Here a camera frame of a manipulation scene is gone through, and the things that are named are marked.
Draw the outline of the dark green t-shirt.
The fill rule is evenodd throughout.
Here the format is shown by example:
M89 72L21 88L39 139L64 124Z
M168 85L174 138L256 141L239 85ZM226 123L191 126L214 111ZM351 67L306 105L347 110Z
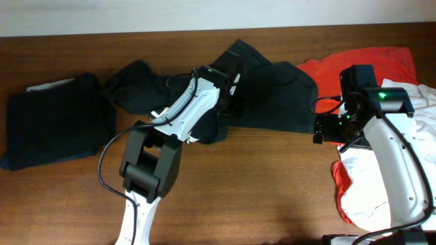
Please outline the dark green t-shirt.
M310 107L317 99L317 85L308 74L287 61L270 62L240 39L229 50L240 57L243 78L227 108L203 115L191 132L193 139L202 144L221 142L230 126L313 131L315 116ZM137 60L109 79L100 95L132 114L157 118L182 95L188 83L186 73L158 76Z

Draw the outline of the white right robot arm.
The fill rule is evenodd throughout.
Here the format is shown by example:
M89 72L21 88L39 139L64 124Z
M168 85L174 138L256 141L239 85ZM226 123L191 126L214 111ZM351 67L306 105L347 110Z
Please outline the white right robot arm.
M340 73L336 109L315 115L313 141L372 150L390 206L391 224L360 237L332 234L323 244L434 244L435 185L418 150L415 110L404 88L378 86L372 65L352 65Z

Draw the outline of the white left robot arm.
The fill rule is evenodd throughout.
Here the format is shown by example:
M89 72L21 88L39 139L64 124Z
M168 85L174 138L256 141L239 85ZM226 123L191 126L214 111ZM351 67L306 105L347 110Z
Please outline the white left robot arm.
M149 244L159 205L178 177L183 144L206 137L206 127L226 116L243 63L226 50L195 68L182 95L149 125L137 122L120 166L126 196L117 244Z

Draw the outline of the white shirt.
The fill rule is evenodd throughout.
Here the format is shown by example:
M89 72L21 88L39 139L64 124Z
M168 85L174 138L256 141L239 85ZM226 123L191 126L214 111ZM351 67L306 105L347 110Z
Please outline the white shirt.
M402 87L407 91L415 110L416 139L422 163L429 168L429 180L435 183L435 89L423 84L394 82L386 78L381 86ZM336 166L343 168L341 177L351 180L351 184L345 186L336 178L337 186L345 188L344 194L338 198L340 213L366 231L389 228L388 197L373 151L350 148L340 158Z

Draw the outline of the red shirt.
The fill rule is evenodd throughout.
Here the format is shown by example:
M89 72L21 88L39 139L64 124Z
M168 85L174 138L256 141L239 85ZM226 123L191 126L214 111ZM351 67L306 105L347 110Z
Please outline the red shirt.
M355 49L310 59L298 68L313 78L318 97L339 95L346 86L381 86L385 79L419 85L409 48Z

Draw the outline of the grey folded cloth under stack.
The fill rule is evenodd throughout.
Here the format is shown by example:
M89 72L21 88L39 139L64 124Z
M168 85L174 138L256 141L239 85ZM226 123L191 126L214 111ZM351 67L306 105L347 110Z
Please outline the grey folded cloth under stack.
M59 81L56 81L56 82L49 82L49 83L45 83L45 84L41 84L41 85L37 85L37 86L31 86L31 87L26 88L26 91L27 92L43 91L43 90L47 90L47 89L50 89L50 88L54 88L54 87L57 87L57 86L61 86L61 85L67 84L67 83L69 83L69 82L71 82L73 80L74 79L71 78L71 79L59 80Z

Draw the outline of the folded black shirt stack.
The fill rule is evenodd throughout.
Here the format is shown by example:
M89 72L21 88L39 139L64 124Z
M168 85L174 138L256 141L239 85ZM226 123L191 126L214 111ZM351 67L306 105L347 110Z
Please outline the folded black shirt stack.
M19 170L89 157L113 137L116 110L99 95L91 73L52 88L12 95L1 168Z

